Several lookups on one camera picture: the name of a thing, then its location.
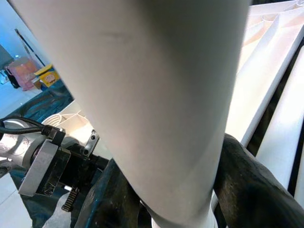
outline pink bag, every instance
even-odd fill
[[[35,72],[38,71],[32,60],[21,57],[8,65],[9,71],[14,75],[18,84],[22,87],[23,91],[29,90],[34,87],[31,82],[35,78]]]

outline white plastic pipe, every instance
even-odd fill
[[[156,223],[212,226],[250,1],[11,2]]]

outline white wall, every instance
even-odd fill
[[[12,57],[15,55],[27,57],[28,55],[20,38],[17,36],[15,29],[19,30],[24,39],[31,45],[33,50],[45,64],[50,63],[36,38],[15,10],[9,5],[7,0],[0,0],[0,45],[2,45]],[[34,55],[32,56],[34,60],[40,64],[36,57]]]

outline metal plate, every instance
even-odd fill
[[[26,196],[35,195],[57,150],[58,146],[52,144],[50,140],[44,141],[19,188],[19,194]]]
[[[64,172],[67,162],[71,156],[70,151],[65,149],[57,150],[49,168],[46,171],[36,193],[51,196],[57,186],[59,179]]]

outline black pole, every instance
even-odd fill
[[[39,56],[34,52],[32,47],[28,44],[28,42],[24,39],[24,37],[19,33],[18,29],[15,29],[17,35],[20,37],[20,39],[28,46],[28,48],[35,54],[36,58],[40,61],[40,63],[45,67],[46,65],[42,62],[42,60],[39,58]]]

